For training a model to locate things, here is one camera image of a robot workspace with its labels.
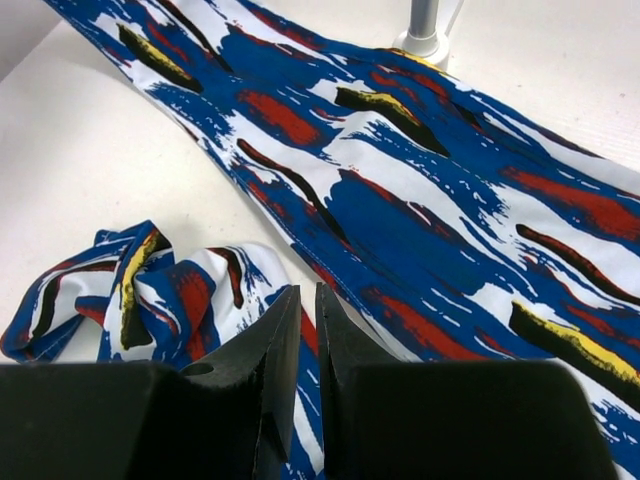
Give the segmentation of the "blue white red patterned trousers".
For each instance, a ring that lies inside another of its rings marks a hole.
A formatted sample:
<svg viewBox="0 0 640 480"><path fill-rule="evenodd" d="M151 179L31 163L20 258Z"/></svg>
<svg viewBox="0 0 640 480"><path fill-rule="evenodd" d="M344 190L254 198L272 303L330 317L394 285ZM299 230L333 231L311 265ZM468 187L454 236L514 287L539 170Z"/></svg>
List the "blue white red patterned trousers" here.
<svg viewBox="0 0 640 480"><path fill-rule="evenodd" d="M333 41L251 1L56 1L270 218L349 318L406 362L539 361L584 392L639 475L639 175L397 49ZM151 221L29 287L12 365L183 369L293 286L244 243L177 260ZM291 455L329 479L316 314L301 306Z"/></svg>

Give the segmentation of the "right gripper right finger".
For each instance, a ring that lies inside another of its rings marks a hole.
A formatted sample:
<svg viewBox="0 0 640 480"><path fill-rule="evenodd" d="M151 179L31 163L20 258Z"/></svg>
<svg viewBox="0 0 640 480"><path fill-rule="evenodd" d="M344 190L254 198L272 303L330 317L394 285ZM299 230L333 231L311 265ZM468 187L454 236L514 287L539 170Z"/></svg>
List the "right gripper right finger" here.
<svg viewBox="0 0 640 480"><path fill-rule="evenodd" d="M315 297L329 479L613 479L583 390L539 361L406 362Z"/></svg>

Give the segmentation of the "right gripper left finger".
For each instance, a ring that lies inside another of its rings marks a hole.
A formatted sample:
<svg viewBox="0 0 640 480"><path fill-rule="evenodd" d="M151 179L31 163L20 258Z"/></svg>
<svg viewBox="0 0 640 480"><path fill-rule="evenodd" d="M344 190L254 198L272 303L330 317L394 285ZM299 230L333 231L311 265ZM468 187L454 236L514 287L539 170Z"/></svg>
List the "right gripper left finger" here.
<svg viewBox="0 0 640 480"><path fill-rule="evenodd" d="M183 368L150 361L5 365L5 479L276 479L290 459L301 302Z"/></svg>

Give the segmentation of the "white garment rack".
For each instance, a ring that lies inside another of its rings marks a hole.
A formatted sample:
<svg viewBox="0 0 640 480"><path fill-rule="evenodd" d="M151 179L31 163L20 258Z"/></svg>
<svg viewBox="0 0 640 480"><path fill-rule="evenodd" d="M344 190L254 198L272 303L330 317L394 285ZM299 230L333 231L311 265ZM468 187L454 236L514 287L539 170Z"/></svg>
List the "white garment rack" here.
<svg viewBox="0 0 640 480"><path fill-rule="evenodd" d="M463 0L412 0L409 25L393 47L445 71L450 58L449 35Z"/></svg>

